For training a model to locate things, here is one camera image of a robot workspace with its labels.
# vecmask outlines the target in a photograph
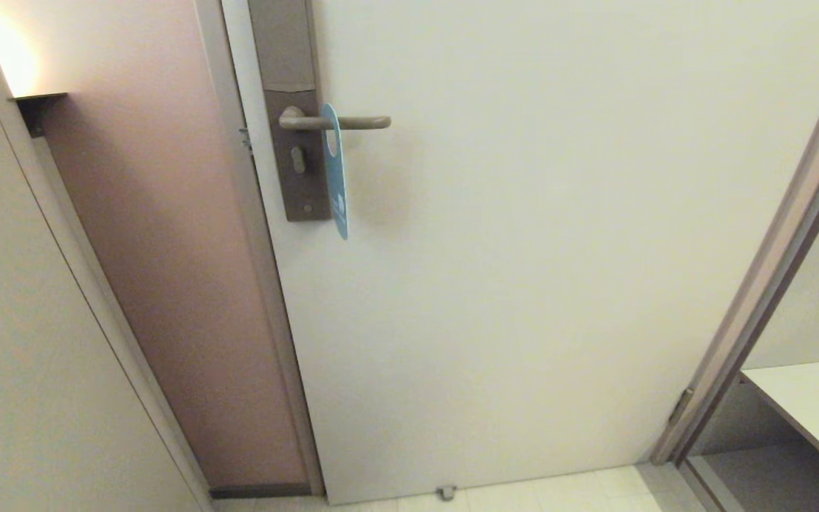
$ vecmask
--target door hinge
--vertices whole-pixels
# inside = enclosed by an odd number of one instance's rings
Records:
[[[685,389],[685,391],[682,391],[682,396],[680,396],[677,404],[675,404],[675,408],[672,410],[672,414],[669,415],[669,424],[677,422],[682,417],[682,414],[685,412],[688,403],[691,402],[692,397],[693,397],[692,387],[689,387]]]
[[[255,153],[251,149],[251,137],[248,136],[248,129],[240,129],[240,135],[242,136],[242,145],[246,146],[246,149],[248,149],[248,154],[254,155]]]

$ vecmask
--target pink wall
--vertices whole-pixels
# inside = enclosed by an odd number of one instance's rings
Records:
[[[31,94],[129,323],[211,486],[306,472],[224,153],[195,6],[0,0]]]

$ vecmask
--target floor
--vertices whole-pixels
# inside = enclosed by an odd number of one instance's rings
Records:
[[[215,506],[217,512],[705,512],[672,464],[475,487],[448,503],[432,494],[344,506],[321,498],[220,500]]]

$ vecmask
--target door frame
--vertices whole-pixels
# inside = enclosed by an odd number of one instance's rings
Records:
[[[819,233],[819,120],[770,228],[698,366],[677,414],[651,453],[680,464],[786,293]]]
[[[277,260],[270,240],[264,201],[257,182],[257,166],[274,166],[276,160],[270,144],[270,128],[264,119],[248,119],[247,112],[264,112],[257,51],[251,29],[247,0],[194,0],[198,25],[204,43],[215,99],[224,127],[224,142],[230,155],[237,206],[248,236],[250,259],[259,279],[264,300],[264,316],[270,324],[270,333],[277,355],[277,367],[283,377],[289,414],[299,442],[299,454],[308,477],[312,495],[324,495],[321,463],[312,434],[309,406],[302,389],[302,376],[296,360],[296,348],[289,330],[283,288],[277,273]],[[250,55],[241,55],[251,50]],[[252,153],[248,139],[254,143]],[[263,496],[292,496],[302,494],[296,487],[272,485],[267,492],[255,489]]]

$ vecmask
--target baseboard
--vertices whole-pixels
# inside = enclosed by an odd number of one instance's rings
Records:
[[[282,498],[311,496],[309,484],[264,484],[260,486],[226,486],[210,490],[214,499]]]

